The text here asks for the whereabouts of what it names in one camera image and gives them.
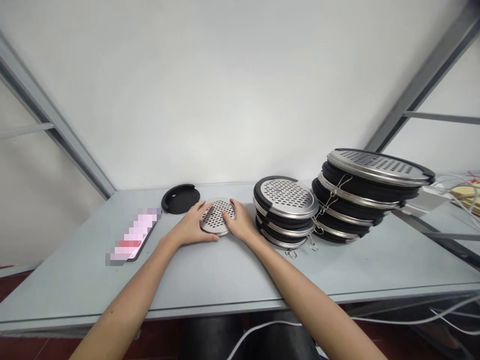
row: forearm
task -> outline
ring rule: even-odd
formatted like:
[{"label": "forearm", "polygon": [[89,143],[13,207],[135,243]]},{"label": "forearm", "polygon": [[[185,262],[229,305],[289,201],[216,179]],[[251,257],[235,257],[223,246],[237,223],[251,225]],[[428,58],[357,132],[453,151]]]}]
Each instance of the forearm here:
[{"label": "forearm", "polygon": [[177,245],[167,237],[125,285],[77,347],[71,359],[121,359],[152,304]]},{"label": "forearm", "polygon": [[382,359],[355,322],[259,234],[245,242],[258,256],[286,303],[332,360]]}]

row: electrical cord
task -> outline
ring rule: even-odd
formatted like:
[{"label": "electrical cord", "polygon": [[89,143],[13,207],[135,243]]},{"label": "electrical cord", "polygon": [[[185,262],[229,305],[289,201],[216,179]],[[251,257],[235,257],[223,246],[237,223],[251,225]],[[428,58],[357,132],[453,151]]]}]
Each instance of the electrical cord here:
[{"label": "electrical cord", "polygon": [[[438,319],[442,319],[443,321],[447,322],[448,324],[450,324],[451,326],[453,326],[455,329],[461,331],[462,333],[465,333],[465,334],[469,334],[469,335],[480,335],[480,330],[479,331],[466,331],[466,330],[462,330],[458,327],[456,327],[455,325],[453,325],[452,323],[450,323],[449,321],[447,321],[444,316],[445,315],[448,315],[450,314],[451,312],[453,312],[454,310],[458,309],[458,308],[461,308],[462,306],[466,305],[466,304],[470,304],[470,303],[473,303],[477,300],[480,299],[480,295],[476,295],[474,297],[470,297],[464,301],[461,301],[459,303],[457,303],[456,305],[453,305],[452,307],[449,307],[448,309],[440,312],[440,313],[437,313],[435,312],[433,309],[430,309],[432,312],[435,313],[435,316],[432,316],[432,317],[429,317],[429,318],[426,318],[426,319],[423,319],[423,320],[417,320],[417,321],[387,321],[387,320],[378,320],[378,319],[370,319],[370,318],[366,318],[366,317],[352,317],[352,320],[357,320],[357,321],[365,321],[365,322],[370,322],[370,323],[379,323],[379,324],[393,324],[393,325],[420,325],[420,324],[426,324],[426,323],[430,323],[434,320],[438,320]],[[233,350],[231,351],[230,353],[230,356],[227,358],[227,360],[232,360],[232,358],[234,357],[235,355],[235,352],[238,350],[238,348],[240,347],[240,345],[242,344],[242,342],[245,340],[245,338],[250,335],[252,332],[254,332],[255,330],[258,330],[258,329],[261,329],[261,328],[264,328],[264,327],[267,327],[269,325],[272,325],[272,324],[286,324],[286,325],[291,325],[291,326],[297,326],[297,327],[301,327],[303,326],[301,323],[296,323],[296,322],[289,322],[289,321],[283,321],[283,320],[276,320],[276,321],[270,321],[270,322],[266,322],[266,323],[263,323],[261,325],[258,325],[258,326],[255,326],[255,327],[252,327],[251,329],[249,329],[247,332],[245,332],[243,334],[243,336],[240,338],[240,340],[238,340],[238,342],[236,343],[235,347],[233,348]]]},{"label": "electrical cord", "polygon": [[[436,315],[438,315],[438,313],[433,310],[433,309],[430,309],[430,311]],[[463,330],[459,327],[456,327],[455,325],[453,325],[450,321],[448,321],[446,318],[444,318],[443,316],[440,316],[440,319],[442,319],[444,322],[446,322],[448,325],[450,325],[451,327],[453,327],[454,329],[457,329],[459,332],[462,332],[464,334],[467,334],[467,335],[473,335],[473,336],[476,336],[476,335],[480,335],[480,330],[477,330],[477,331],[467,331],[467,330]]]},{"label": "electrical cord", "polygon": [[258,329],[267,327],[267,326],[272,325],[272,324],[286,324],[286,325],[299,326],[299,327],[300,327],[300,326],[303,326],[301,323],[290,322],[290,321],[283,321],[283,320],[276,320],[276,321],[270,321],[270,322],[266,322],[266,323],[263,323],[263,324],[261,324],[261,325],[252,327],[250,330],[248,330],[246,333],[243,334],[243,336],[240,338],[240,340],[238,340],[238,342],[236,343],[235,347],[234,347],[233,350],[231,351],[230,356],[229,356],[226,360],[232,360],[232,358],[234,357],[235,352],[236,352],[237,349],[239,348],[240,344],[245,340],[245,338],[246,338],[248,335],[250,335],[251,333],[253,333],[255,330],[258,330]]},{"label": "electrical cord", "polygon": [[[440,174],[440,175],[438,175],[437,177],[442,177],[442,176],[454,177],[454,178],[463,180],[463,181],[466,183],[466,184],[458,184],[458,185],[453,186],[453,187],[450,187],[450,188],[445,188],[445,191],[443,192],[443,194],[446,194],[446,193],[450,192],[452,189],[458,188],[458,187],[460,187],[460,186],[462,186],[462,187],[474,188],[474,190],[475,190],[475,196],[474,196],[474,198],[473,198],[473,201],[471,202],[471,205],[470,205],[469,209],[467,209],[467,208],[462,204],[462,202],[459,201],[455,196],[452,196],[452,199],[453,199],[453,201],[456,202],[463,210],[465,210],[465,211],[467,212],[467,214],[470,216],[470,219],[471,219],[473,225],[475,225],[476,229],[480,232],[480,220],[477,219],[477,218],[472,214],[473,209],[474,209],[474,207],[475,207],[475,205],[476,205],[476,203],[477,203],[477,199],[478,199],[478,197],[479,197],[479,188],[478,188],[478,186],[475,186],[474,183],[473,183],[470,179],[468,179],[468,178],[466,178],[466,177],[464,177],[464,176],[446,173],[446,174]],[[435,185],[438,185],[438,184],[440,184],[440,183],[444,183],[444,182],[450,181],[450,180],[451,180],[451,179],[442,180],[442,181],[437,181],[437,182],[435,182],[434,184],[432,184],[432,186],[435,186]]]}]

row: red floor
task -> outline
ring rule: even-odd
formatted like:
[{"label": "red floor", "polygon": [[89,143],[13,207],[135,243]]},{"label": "red floor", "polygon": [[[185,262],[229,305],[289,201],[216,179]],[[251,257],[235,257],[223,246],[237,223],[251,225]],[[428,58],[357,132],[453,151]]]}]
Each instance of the red floor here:
[{"label": "red floor", "polygon": [[[30,273],[0,278],[0,302],[3,301]],[[389,360],[422,359],[448,360],[406,326],[359,322]],[[145,322],[141,335],[128,349],[126,360],[176,359],[180,347],[182,320]],[[2,360],[66,360],[80,339],[0,337]]]}]

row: gray metal table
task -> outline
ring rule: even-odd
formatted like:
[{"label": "gray metal table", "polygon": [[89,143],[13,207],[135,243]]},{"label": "gray metal table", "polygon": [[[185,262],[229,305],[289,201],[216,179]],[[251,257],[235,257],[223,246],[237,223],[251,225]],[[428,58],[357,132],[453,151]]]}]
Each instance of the gray metal table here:
[{"label": "gray metal table", "polygon": [[[198,186],[204,200],[236,198],[254,214],[254,184]],[[135,262],[105,266],[139,208],[156,208],[166,189],[121,191],[99,208],[62,246],[0,304],[0,332],[92,324],[181,218],[164,214]],[[292,264],[336,302],[359,302],[480,290],[480,272],[389,215],[349,245],[316,239]],[[285,308],[252,251],[232,234],[175,254],[147,319]]]},{"label": "gray metal table", "polygon": [[421,217],[421,220],[445,234],[458,234],[452,239],[480,256],[480,232],[472,224],[470,216],[460,207],[444,203],[434,211]]}]

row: wire buckle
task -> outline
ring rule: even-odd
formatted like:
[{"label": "wire buckle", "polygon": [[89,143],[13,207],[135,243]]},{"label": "wire buckle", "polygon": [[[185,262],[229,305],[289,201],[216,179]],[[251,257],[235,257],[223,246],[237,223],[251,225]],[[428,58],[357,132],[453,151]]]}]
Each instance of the wire buckle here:
[{"label": "wire buckle", "polygon": [[297,258],[297,253],[295,252],[296,249],[289,249],[287,251],[285,251],[285,254],[288,255],[289,257],[291,257],[292,259],[296,259]]}]

